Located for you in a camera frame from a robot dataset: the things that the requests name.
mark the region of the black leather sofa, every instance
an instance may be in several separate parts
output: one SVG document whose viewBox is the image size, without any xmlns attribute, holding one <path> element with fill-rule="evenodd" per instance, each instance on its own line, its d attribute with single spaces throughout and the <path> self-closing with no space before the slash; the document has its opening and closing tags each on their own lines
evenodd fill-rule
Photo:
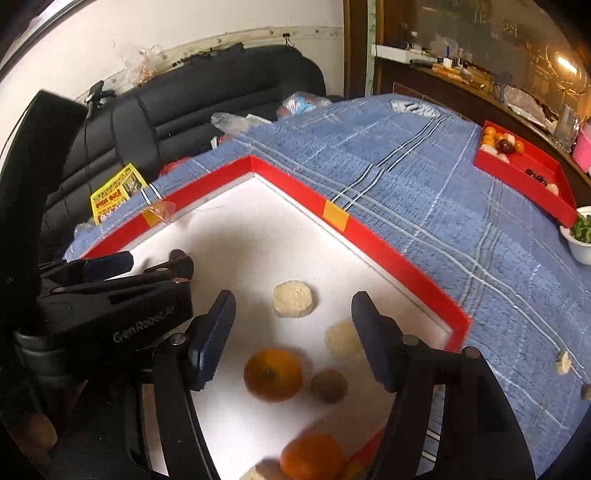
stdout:
<svg viewBox="0 0 591 480">
<path fill-rule="evenodd" d="M 92 216 L 91 192 L 124 165 L 131 162 L 153 181 L 166 164 L 211 148 L 220 134 L 210 123 L 213 113 L 274 121 L 281 102 L 297 91 L 326 95 L 314 62 L 292 47 L 238 45 L 194 57 L 110 100 L 80 130 L 60 188 L 47 198 L 40 261 L 61 256 L 74 227 Z"/>
</svg>

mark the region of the bowl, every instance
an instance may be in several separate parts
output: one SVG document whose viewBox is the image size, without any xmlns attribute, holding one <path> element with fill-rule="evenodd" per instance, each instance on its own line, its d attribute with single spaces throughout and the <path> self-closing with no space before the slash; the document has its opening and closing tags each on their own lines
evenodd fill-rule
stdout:
<svg viewBox="0 0 591 480">
<path fill-rule="evenodd" d="M 581 215 L 591 215 L 591 206 L 577 208 Z M 570 252 L 575 260 L 585 265 L 591 265 L 591 244 L 579 242 L 570 234 L 570 228 L 560 226 L 560 233 L 569 241 Z"/>
</svg>

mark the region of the orange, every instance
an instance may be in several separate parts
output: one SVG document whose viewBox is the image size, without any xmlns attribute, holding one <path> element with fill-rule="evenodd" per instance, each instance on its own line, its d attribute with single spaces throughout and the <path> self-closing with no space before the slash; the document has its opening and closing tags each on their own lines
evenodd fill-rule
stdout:
<svg viewBox="0 0 591 480">
<path fill-rule="evenodd" d="M 289 443 L 281 452 L 279 465 L 293 480 L 334 480 L 343 470 L 345 458 L 330 435 L 312 435 Z"/>
<path fill-rule="evenodd" d="M 482 137 L 482 144 L 483 145 L 490 145 L 491 147 L 495 146 L 495 137 L 491 135 L 485 135 Z"/>
<path fill-rule="evenodd" d="M 525 151 L 525 145 L 520 140 L 515 140 L 515 151 L 517 153 L 523 153 Z"/>
<path fill-rule="evenodd" d="M 297 358 L 285 350 L 261 350 L 244 367 L 247 390 L 262 401 L 289 400 L 300 391 L 303 382 Z"/>
</svg>

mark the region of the pink container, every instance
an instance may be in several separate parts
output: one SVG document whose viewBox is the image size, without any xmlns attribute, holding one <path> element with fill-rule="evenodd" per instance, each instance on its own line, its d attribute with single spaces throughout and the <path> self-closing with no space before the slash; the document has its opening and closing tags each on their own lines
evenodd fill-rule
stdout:
<svg viewBox="0 0 591 480">
<path fill-rule="evenodd" d="M 591 167 L 591 140 L 589 132 L 585 130 L 579 133 L 579 139 L 573 151 L 573 160 L 587 173 Z"/>
</svg>

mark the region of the white wall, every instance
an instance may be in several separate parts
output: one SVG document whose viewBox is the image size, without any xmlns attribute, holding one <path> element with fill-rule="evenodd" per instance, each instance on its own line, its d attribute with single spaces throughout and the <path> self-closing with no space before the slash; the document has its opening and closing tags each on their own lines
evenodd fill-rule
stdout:
<svg viewBox="0 0 591 480">
<path fill-rule="evenodd" d="M 114 45 L 165 49 L 259 27 L 343 27 L 342 0 L 95 0 L 39 41 L 0 83 L 0 147 L 40 89 L 75 98 L 120 71 Z M 302 41 L 329 93 L 342 93 L 343 43 Z"/>
</svg>

